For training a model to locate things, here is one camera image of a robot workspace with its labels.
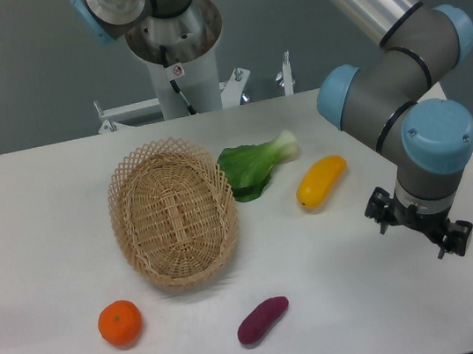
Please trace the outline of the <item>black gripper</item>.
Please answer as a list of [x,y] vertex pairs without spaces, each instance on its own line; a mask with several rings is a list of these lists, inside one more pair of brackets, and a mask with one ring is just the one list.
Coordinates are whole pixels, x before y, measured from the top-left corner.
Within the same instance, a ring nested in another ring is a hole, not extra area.
[[387,190],[377,187],[373,190],[364,215],[373,219],[385,234],[390,226],[403,226],[429,237],[442,236],[438,243],[437,257],[442,260],[446,254],[464,257],[471,242],[473,224],[466,220],[448,220],[452,197],[438,200],[424,200],[405,191],[394,193],[394,199]]

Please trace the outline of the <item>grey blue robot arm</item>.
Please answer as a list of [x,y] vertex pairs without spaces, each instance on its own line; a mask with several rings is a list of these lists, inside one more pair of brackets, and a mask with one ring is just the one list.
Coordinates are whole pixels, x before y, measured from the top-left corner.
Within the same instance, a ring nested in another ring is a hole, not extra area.
[[[451,100],[425,95],[473,47],[473,22],[450,5],[420,0],[331,0],[380,48],[371,68],[341,65],[323,80],[317,110],[397,167],[393,192],[377,188],[366,215],[382,230],[406,226],[423,233],[442,254],[465,255],[473,225],[451,221],[463,170],[473,151],[473,118]],[[196,83],[179,67],[211,51],[220,34],[208,0],[70,0],[96,38],[124,37],[156,70],[154,88],[168,120],[225,107],[217,72]]]

